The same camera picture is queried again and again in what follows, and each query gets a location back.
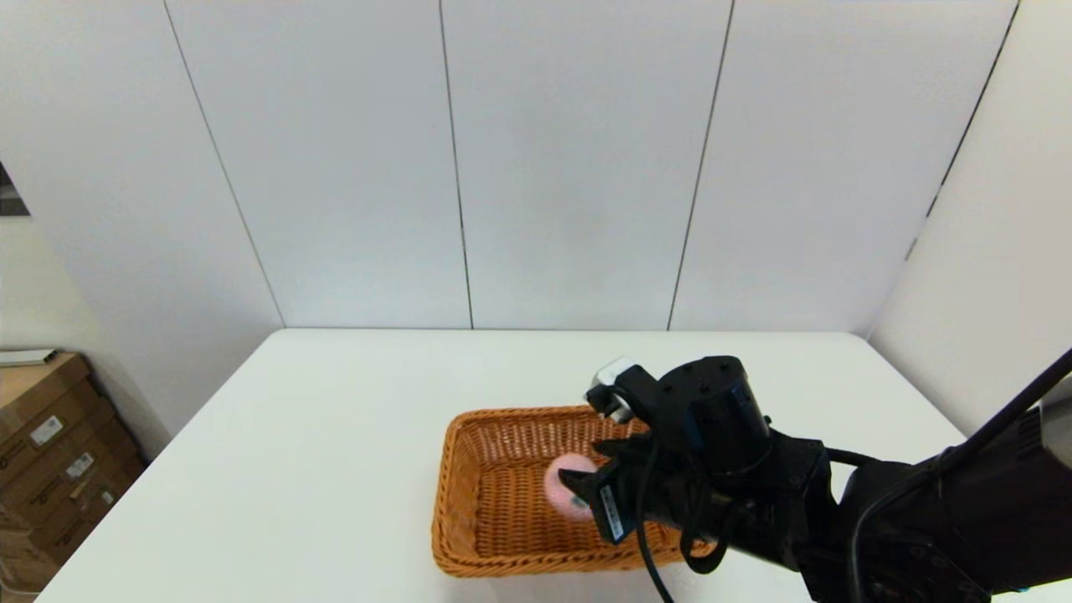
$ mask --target pink ball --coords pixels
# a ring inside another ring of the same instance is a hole
[[[560,515],[575,521],[592,519],[592,510],[589,509],[589,504],[559,480],[560,469],[592,472],[596,470],[595,464],[584,455],[564,454],[552,460],[551,466],[547,468],[547,473],[544,474],[544,495]]]

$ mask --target sticker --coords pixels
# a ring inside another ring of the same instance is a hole
[[[33,445],[41,447],[45,445],[48,440],[53,439],[53,436],[60,432],[63,429],[63,424],[56,415],[51,415],[47,421],[38,426],[36,429],[30,431],[30,439],[33,440]]]
[[[622,519],[617,516],[617,505],[614,504],[614,495],[610,491],[610,484],[599,488],[599,498],[604,501],[604,509],[607,511],[607,524],[610,525],[610,535],[614,542],[622,540],[625,530],[622,529]]]
[[[90,466],[92,465],[93,465],[93,456],[90,455],[89,453],[81,453],[81,456],[74,459],[74,462],[71,464],[71,467],[68,467],[68,477],[71,477],[72,480],[77,480],[78,477],[81,477],[81,474],[85,473],[86,470],[89,469]]]

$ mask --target panel seam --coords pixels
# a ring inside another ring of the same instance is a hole
[[[667,330],[673,324],[673,310],[678,305],[678,290],[681,286],[681,273],[685,268],[685,252],[688,251],[688,237],[693,231],[693,215],[696,212],[696,197],[700,192],[700,179],[703,177],[703,160],[708,155],[708,141],[711,138],[711,123],[715,117],[715,102],[718,99],[718,85],[723,80],[723,68],[726,64],[726,48],[730,43],[730,26],[733,24],[733,8],[736,0],[730,0],[730,12],[726,18],[726,35],[723,36],[723,50],[718,57],[718,73],[715,75],[715,89],[711,93],[711,108],[708,111],[708,129],[703,133],[703,147],[700,149],[700,165],[696,171],[696,185],[693,187],[693,203],[688,207],[688,222],[685,225],[685,241],[681,248],[681,261],[678,263],[678,277],[673,282],[673,296],[670,298],[670,315],[667,318]]]
[[[260,276],[265,279],[265,286],[268,288],[268,295],[271,297],[271,303],[276,307],[276,313],[279,315],[279,322],[282,323],[283,328],[286,328],[286,320],[283,318],[283,311],[279,307],[279,300],[276,298],[276,292],[272,290],[271,280],[268,278],[268,273],[265,270],[265,264],[260,260],[260,253],[257,251],[257,245],[253,241],[253,234],[250,233],[250,225],[245,221],[245,214],[242,212],[242,206],[238,203],[238,195],[235,194],[235,187],[230,182],[230,175],[227,174],[227,166],[223,162],[223,156],[220,155],[220,146],[215,142],[215,135],[212,134],[212,127],[208,123],[208,116],[205,114],[205,105],[202,104],[200,94],[197,93],[197,87],[194,86],[194,77],[190,72],[190,64],[187,62],[187,55],[182,50],[182,43],[179,42],[179,32],[175,29],[175,19],[172,18],[172,10],[167,5],[167,0],[161,0],[164,4],[164,13],[167,14],[167,24],[172,27],[172,35],[175,36],[175,45],[179,49],[179,58],[182,59],[182,69],[187,72],[187,79],[190,82],[190,89],[194,92],[194,100],[197,101],[197,111],[200,112],[202,121],[205,123],[205,130],[208,132],[208,138],[212,143],[212,150],[215,152],[215,159],[220,163],[220,170],[223,172],[223,179],[227,182],[227,190],[230,192],[230,198],[235,202],[235,209],[238,210],[238,218],[242,222],[242,229],[245,231],[245,237],[250,240],[250,248],[253,249],[253,258],[257,261],[257,267],[260,268]]]
[[[455,189],[458,196],[458,226],[462,236],[462,265],[465,267],[465,299],[468,303],[470,329],[475,329],[473,321],[473,289],[468,275],[468,250],[465,248],[465,215],[462,210],[462,180],[458,170],[458,136],[455,133],[455,103],[450,95],[450,67],[447,63],[447,26],[443,17],[443,0],[440,0],[440,41],[443,43],[443,74],[447,83],[447,114],[450,116],[450,150],[455,160]]]

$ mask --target black cable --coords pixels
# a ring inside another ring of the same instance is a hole
[[[652,481],[652,472],[655,471],[655,462],[659,456],[659,441],[652,435],[652,452],[647,455],[647,462],[644,465],[644,472],[640,477],[640,487],[637,491],[637,542],[640,544],[640,556],[644,558],[644,567],[647,568],[647,575],[652,577],[655,590],[659,591],[659,597],[664,603],[673,603],[670,591],[667,590],[662,578],[659,577],[659,570],[652,559],[652,551],[647,548],[647,534],[644,533],[644,499],[647,497],[647,485]]]
[[[985,425],[980,427],[963,444],[953,448],[942,460],[939,470],[940,474],[944,475],[953,471],[963,465],[966,459],[982,450],[983,446],[991,443],[994,438],[1027,412],[1034,402],[1045,396],[1046,393],[1060,383],[1061,379],[1064,379],[1070,372],[1072,372],[1072,348],[1068,352],[1064,352],[1061,357],[1057,358],[1054,364],[1049,365],[1049,368],[1042,371],[1039,377],[1036,377],[1034,381],[1029,383],[1027,387],[1024,387],[1019,394],[1016,394],[1015,398],[991,417]]]
[[[838,448],[827,448],[827,455],[830,456],[831,462],[840,462],[842,465],[851,465],[853,467],[863,467],[870,462],[878,462],[878,459],[873,456]]]
[[[852,533],[849,536],[849,550],[847,557],[849,599],[852,603],[864,603],[863,575],[860,572],[860,532],[868,519],[882,509],[887,508],[900,497],[912,491],[917,487],[927,483],[934,474],[930,471],[914,473],[912,476],[897,482],[888,488],[881,496],[872,500],[867,506],[857,517],[857,523],[852,526]]]
[[[938,455],[932,467],[927,467],[919,473],[914,473],[890,486],[890,488],[872,500],[863,509],[860,516],[857,517],[855,524],[852,526],[846,559],[849,598],[852,603],[864,603],[863,575],[860,572],[860,534],[863,531],[864,524],[873,515],[877,515],[880,511],[913,489],[941,475],[948,474],[964,465],[965,461],[979,453],[986,444],[991,443],[994,438],[1008,429],[1034,402],[1045,396],[1047,392],[1053,389],[1069,373],[1072,373],[1072,349],[1064,352],[1061,357],[1057,358],[1039,377],[1036,377],[1027,387],[1024,387],[1019,394],[1016,394],[1016,397],[1010,400],[1004,408],[998,411],[985,425],[972,433],[970,438],[965,440],[963,444],[952,448],[948,454],[942,453]]]

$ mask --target cardboard box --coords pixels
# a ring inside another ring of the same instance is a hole
[[[133,456],[134,442],[114,413],[105,402],[0,489],[0,526],[42,525],[80,483],[98,471],[115,471],[117,459]]]
[[[4,585],[24,592],[41,592],[60,567],[43,561],[0,559],[0,575]]]
[[[70,352],[40,366],[0,368],[0,441],[14,436],[88,376],[81,356]]]
[[[75,504],[61,505],[32,530],[0,528],[0,557],[62,565],[145,469],[131,456],[110,473],[98,472]]]
[[[11,437],[0,441],[0,487],[29,467],[100,405],[96,391],[83,379]]]

